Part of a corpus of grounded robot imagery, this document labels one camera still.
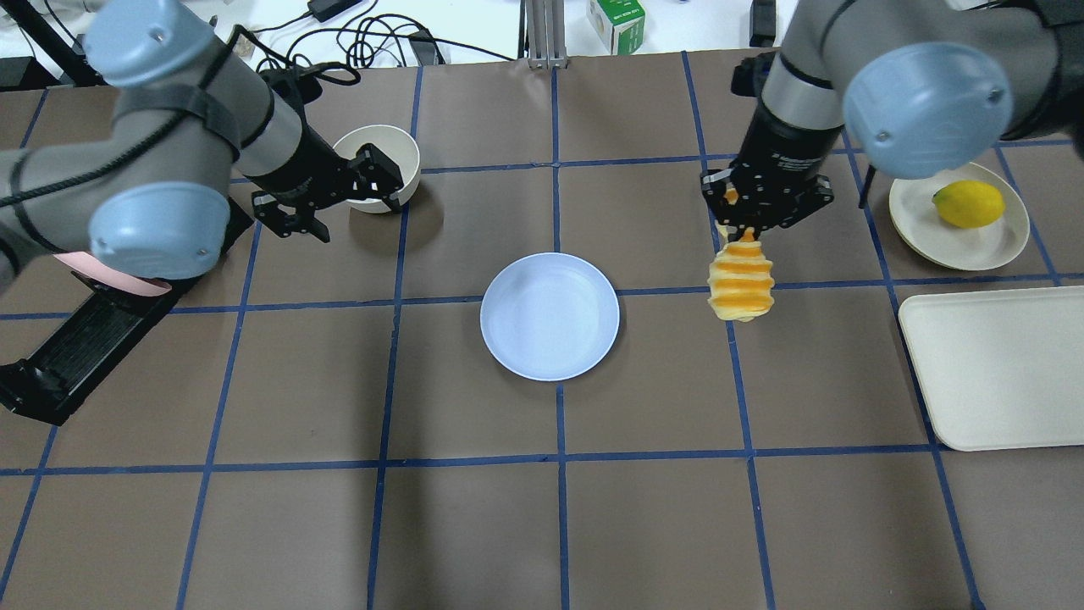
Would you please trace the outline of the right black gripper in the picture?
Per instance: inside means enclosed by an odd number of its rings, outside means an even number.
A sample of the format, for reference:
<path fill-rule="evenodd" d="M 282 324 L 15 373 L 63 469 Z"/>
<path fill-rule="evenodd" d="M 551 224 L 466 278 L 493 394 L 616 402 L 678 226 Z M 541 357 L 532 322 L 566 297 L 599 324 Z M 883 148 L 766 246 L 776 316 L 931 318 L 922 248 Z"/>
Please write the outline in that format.
<path fill-rule="evenodd" d="M 727 169 L 700 173 L 701 196 L 719 231 L 793 228 L 833 204 L 833 182 L 820 173 L 833 143 L 833 128 L 793 127 L 769 109 L 756 109 Z"/>

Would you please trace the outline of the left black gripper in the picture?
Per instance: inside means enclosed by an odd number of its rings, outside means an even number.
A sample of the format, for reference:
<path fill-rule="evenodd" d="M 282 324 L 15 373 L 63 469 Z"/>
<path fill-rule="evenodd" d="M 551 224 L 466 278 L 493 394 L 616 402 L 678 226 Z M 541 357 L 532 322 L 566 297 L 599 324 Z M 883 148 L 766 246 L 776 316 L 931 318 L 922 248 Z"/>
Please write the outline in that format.
<path fill-rule="evenodd" d="M 317 211 L 351 198 L 357 211 L 401 213 L 401 170 L 373 143 L 364 143 L 353 159 L 341 158 L 326 141 L 301 140 L 291 157 L 264 176 L 255 176 L 251 212 L 279 238 L 295 233 L 330 243 L 330 228 Z"/>

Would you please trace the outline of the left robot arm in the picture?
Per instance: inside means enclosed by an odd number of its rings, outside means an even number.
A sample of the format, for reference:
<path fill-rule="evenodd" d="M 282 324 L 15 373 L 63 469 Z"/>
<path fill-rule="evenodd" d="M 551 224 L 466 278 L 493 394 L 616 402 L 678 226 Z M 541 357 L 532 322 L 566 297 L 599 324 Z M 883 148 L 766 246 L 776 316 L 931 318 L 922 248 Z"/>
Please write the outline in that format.
<path fill-rule="evenodd" d="M 256 219 L 279 236 L 330 241 L 317 211 L 379 200 L 401 211 L 401 169 L 374 144 L 349 158 L 307 119 L 291 67 L 256 72 L 179 1 L 111 1 L 86 59 L 119 89 L 111 137 L 3 152 L 3 289 L 36 258 L 91 254 L 117 273 L 190 280 L 216 267 L 231 176 L 263 190 Z"/>

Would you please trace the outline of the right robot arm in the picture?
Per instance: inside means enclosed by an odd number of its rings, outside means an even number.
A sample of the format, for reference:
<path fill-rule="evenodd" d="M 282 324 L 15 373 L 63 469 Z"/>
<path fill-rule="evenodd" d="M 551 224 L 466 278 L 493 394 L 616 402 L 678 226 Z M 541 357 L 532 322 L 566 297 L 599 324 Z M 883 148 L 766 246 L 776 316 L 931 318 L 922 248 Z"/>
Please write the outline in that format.
<path fill-rule="evenodd" d="M 1080 1 L 801 1 L 782 46 L 734 69 L 754 115 L 727 169 L 700 177 L 721 237 L 758 238 L 833 203 L 820 169 L 843 131 L 898 179 L 1056 132 L 1080 152 L 1082 38 Z"/>

